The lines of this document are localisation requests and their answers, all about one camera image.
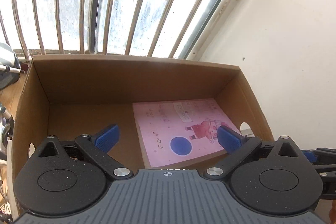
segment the book cover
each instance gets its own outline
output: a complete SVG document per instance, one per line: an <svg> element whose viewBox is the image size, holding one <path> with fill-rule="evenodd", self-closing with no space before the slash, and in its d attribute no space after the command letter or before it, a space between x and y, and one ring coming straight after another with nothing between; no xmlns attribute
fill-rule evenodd
<svg viewBox="0 0 336 224"><path fill-rule="evenodd" d="M214 99L133 103L133 111L152 168L224 153L218 127L239 132Z"/></svg>

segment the wooden floor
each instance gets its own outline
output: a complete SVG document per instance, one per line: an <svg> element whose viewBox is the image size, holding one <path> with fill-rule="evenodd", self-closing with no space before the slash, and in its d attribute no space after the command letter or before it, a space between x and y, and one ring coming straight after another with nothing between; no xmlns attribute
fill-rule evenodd
<svg viewBox="0 0 336 224"><path fill-rule="evenodd" d="M0 91L0 102L9 111L9 113L13 115L14 120L25 80L26 75L20 75L20 79L16 83Z"/></svg>

